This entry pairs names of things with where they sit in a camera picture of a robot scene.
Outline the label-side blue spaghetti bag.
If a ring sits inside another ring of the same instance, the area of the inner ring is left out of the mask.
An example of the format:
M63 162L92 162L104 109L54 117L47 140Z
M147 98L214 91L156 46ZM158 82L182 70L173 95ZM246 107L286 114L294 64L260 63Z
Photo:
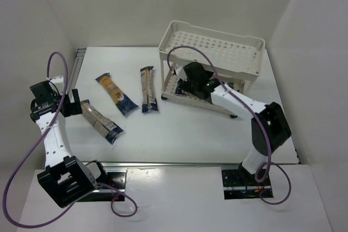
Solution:
M179 79L179 81L177 82L177 87L175 89L175 94L184 96L194 96L192 84L189 81Z

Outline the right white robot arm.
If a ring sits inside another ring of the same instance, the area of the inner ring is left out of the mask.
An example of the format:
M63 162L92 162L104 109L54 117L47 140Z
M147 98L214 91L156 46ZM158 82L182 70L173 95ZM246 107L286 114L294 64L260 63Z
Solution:
M265 104L241 94L219 77L214 78L213 72L206 71L198 62L176 66L175 75L180 78L179 87L185 92L220 106L251 125L252 148L241 163L241 168L249 174L256 174L269 156L291 137L279 104Z

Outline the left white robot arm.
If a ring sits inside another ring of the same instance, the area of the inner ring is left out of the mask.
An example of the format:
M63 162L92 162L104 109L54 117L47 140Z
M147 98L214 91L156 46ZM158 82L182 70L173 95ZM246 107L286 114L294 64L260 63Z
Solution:
M71 152L66 118L82 113L78 91L74 89L70 98L63 76L48 78L30 90L34 95L30 117L45 136L45 169L38 174L38 182L65 208L97 189L102 171L97 162L84 164Z

